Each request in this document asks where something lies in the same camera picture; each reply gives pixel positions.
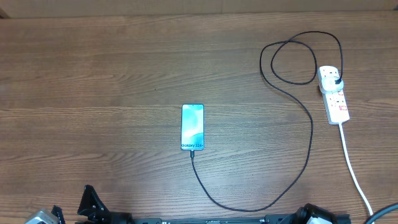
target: phone screen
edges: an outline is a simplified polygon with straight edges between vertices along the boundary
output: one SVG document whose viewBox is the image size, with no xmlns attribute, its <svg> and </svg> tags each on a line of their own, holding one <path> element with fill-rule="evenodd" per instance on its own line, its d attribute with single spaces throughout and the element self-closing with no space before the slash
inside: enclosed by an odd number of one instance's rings
<svg viewBox="0 0 398 224">
<path fill-rule="evenodd" d="M 205 107 L 199 104 L 182 105 L 181 149 L 205 148 Z"/>
</svg>

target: white object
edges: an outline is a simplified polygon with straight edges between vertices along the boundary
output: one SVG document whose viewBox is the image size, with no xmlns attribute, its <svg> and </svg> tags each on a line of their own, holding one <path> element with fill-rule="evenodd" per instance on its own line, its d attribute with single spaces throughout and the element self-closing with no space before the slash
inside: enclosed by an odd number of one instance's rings
<svg viewBox="0 0 398 224">
<path fill-rule="evenodd" d="M 320 83 L 320 89 L 322 91 L 322 87 L 325 87 L 322 85 L 322 81 L 327 80 L 328 78 L 331 77 L 339 77 L 338 70 L 335 67 L 332 66 L 322 66 L 319 68 L 318 71 L 318 77 L 319 77 L 319 83 Z M 348 108 L 347 108 L 347 102 L 343 93 L 343 89 L 340 90 L 335 90 L 335 91 L 328 91 L 324 93 L 322 91 L 322 96 L 323 96 L 323 102 L 325 104 L 325 109 L 326 109 L 326 115 L 328 117 L 328 122 L 329 124 L 338 124 L 339 129 L 340 129 L 340 135 L 341 135 L 341 143 L 343 144 L 343 150 L 344 150 L 344 155 L 346 158 L 348 170 L 353 178 L 354 184 L 356 189 L 358 190 L 359 194 L 361 195 L 366 208 L 369 210 L 369 215 L 373 215 L 372 208 L 368 202 L 368 200 L 365 197 L 365 194 L 363 193 L 361 187 L 358 184 L 358 181 L 356 180 L 354 170 L 351 166 L 351 163 L 349 161 L 348 157 L 348 152 L 347 152 L 347 147 L 346 147 L 346 140 L 344 137 L 344 132 L 343 132 L 343 123 L 345 121 L 349 120 L 349 114 L 348 114 Z"/>
<path fill-rule="evenodd" d="M 328 220 L 324 220 L 322 218 L 314 218 L 311 217 L 307 224 L 332 224 L 331 222 L 329 222 Z"/>
<path fill-rule="evenodd" d="M 318 70 L 319 88 L 322 93 L 332 93 L 334 91 L 343 90 L 344 81 L 336 84 L 336 80 L 340 78 L 338 69 L 333 66 L 322 66 Z"/>
</svg>

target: power strip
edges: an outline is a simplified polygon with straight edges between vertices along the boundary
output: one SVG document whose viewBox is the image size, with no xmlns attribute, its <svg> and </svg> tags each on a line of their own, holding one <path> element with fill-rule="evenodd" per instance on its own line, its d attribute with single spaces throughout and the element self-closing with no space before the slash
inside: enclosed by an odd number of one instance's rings
<svg viewBox="0 0 398 224">
<path fill-rule="evenodd" d="M 322 80 L 331 80 L 336 77 L 339 77 L 337 68 L 332 66 L 320 67 L 318 70 L 320 88 L 322 88 Z M 347 102 L 343 90 L 336 89 L 335 91 L 322 93 L 322 96 L 329 124 L 339 124 L 349 120 Z"/>
</svg>

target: white cord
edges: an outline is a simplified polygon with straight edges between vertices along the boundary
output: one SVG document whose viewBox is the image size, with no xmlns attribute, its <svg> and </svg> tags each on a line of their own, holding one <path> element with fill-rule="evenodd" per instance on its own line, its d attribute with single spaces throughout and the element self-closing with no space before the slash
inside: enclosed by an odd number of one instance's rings
<svg viewBox="0 0 398 224">
<path fill-rule="evenodd" d="M 358 181 L 356 181 L 356 177 L 355 177 L 353 168 L 351 167 L 351 163 L 349 161 L 348 152 L 347 152 L 346 139 L 344 138 L 343 125 L 341 123 L 338 123 L 338 127 L 340 129 L 341 143 L 343 143 L 344 156 L 346 157 L 346 162 L 347 162 L 349 172 L 351 173 L 351 176 L 353 178 L 356 189 L 358 190 L 363 201 L 365 202 L 366 207 L 369 210 L 369 215 L 373 215 L 371 205 L 369 204 L 368 200 L 366 199 L 365 194 L 363 194 L 363 191 L 361 190 L 361 187 L 359 186 Z"/>
</svg>

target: brown wooden surface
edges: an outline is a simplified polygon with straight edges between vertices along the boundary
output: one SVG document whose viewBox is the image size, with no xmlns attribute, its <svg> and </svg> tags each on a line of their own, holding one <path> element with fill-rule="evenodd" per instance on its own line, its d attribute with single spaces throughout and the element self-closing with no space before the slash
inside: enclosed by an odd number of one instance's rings
<svg viewBox="0 0 398 224">
<path fill-rule="evenodd" d="M 393 10 L 398 0 L 0 0 L 10 18 Z"/>
<path fill-rule="evenodd" d="M 267 205 L 302 168 L 310 123 L 262 81 L 260 50 L 305 30 L 335 34 L 345 56 L 348 150 L 378 210 L 398 201 L 397 24 L 393 11 L 1 20 L 0 223 L 22 223 L 53 204 L 71 223 L 85 184 L 110 210 L 135 217 L 260 217 L 314 203 L 363 222 L 317 82 L 272 77 L 275 47 L 264 55 L 265 72 L 308 107 L 315 134 L 307 170 L 270 209 L 239 213 L 210 202 L 179 147 L 180 110 L 205 105 L 206 149 L 195 161 L 210 194 L 231 207 Z M 331 37 L 298 40 L 319 65 L 340 66 Z M 313 67 L 299 45 L 275 59 L 290 80 L 308 80 Z"/>
</svg>

